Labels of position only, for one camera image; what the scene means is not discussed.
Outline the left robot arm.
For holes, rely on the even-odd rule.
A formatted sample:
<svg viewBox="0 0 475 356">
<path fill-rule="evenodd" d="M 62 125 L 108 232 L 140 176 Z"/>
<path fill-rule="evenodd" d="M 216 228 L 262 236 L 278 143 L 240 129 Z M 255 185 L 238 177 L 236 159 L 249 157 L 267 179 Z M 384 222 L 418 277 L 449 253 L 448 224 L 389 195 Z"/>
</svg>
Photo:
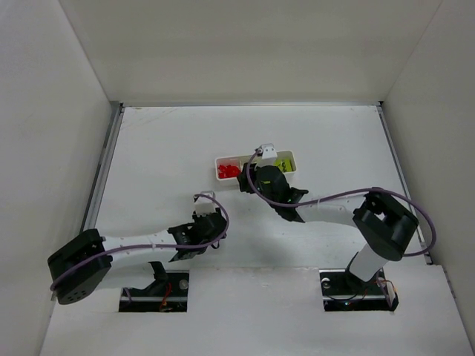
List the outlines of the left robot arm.
<svg viewBox="0 0 475 356">
<path fill-rule="evenodd" d="M 229 215 L 216 208 L 149 235 L 103 237 L 95 228 L 85 230 L 47 259 L 50 289 L 60 305 L 77 303 L 98 289 L 145 289 L 165 277 L 169 263 L 218 248 L 228 228 Z"/>
</svg>

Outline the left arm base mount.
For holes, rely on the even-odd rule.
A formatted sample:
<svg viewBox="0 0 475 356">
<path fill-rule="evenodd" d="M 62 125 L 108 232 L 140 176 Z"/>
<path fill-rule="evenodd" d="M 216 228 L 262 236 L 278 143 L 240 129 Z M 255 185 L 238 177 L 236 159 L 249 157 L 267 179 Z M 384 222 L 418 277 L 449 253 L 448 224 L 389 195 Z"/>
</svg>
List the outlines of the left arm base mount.
<svg viewBox="0 0 475 356">
<path fill-rule="evenodd" d="M 184 313 L 188 309 L 189 271 L 166 271 L 161 262 L 149 263 L 153 280 L 145 287 L 121 291 L 118 312 Z"/>
</svg>

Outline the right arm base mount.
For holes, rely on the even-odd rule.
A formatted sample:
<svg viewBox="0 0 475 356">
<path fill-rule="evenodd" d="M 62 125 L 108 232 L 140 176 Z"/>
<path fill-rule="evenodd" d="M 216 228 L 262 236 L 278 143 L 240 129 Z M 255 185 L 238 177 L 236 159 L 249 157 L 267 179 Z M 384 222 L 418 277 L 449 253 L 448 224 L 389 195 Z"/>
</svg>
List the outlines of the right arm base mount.
<svg viewBox="0 0 475 356">
<path fill-rule="evenodd" d="M 324 311 L 394 312 L 399 296 L 392 281 L 380 269 L 363 282 L 343 269 L 319 271 Z"/>
</svg>

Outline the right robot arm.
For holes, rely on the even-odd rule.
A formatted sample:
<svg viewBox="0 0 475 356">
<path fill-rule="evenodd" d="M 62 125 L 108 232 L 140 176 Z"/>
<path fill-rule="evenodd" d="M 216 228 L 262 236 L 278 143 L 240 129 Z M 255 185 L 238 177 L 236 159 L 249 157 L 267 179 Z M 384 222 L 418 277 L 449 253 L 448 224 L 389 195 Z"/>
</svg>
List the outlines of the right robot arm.
<svg viewBox="0 0 475 356">
<path fill-rule="evenodd" d="M 306 205 L 303 198 L 308 190 L 290 186 L 277 167 L 248 163 L 237 181 L 240 191 L 259 193 L 288 222 L 335 223 L 357 229 L 366 244 L 351 259 L 346 273 L 363 283 L 370 282 L 388 262 L 400 261 L 419 227 L 416 216 L 388 193 L 372 190 Z"/>
</svg>

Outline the lime green lego stack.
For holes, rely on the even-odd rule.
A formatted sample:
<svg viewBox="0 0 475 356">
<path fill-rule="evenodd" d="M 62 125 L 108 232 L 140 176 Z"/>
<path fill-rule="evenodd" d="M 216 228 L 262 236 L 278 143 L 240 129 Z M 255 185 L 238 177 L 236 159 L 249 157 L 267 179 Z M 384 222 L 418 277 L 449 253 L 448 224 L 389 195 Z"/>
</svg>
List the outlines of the lime green lego stack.
<svg viewBox="0 0 475 356">
<path fill-rule="evenodd" d="M 295 169 L 290 158 L 280 158 L 275 160 L 274 166 L 277 167 L 282 173 L 290 173 Z"/>
</svg>

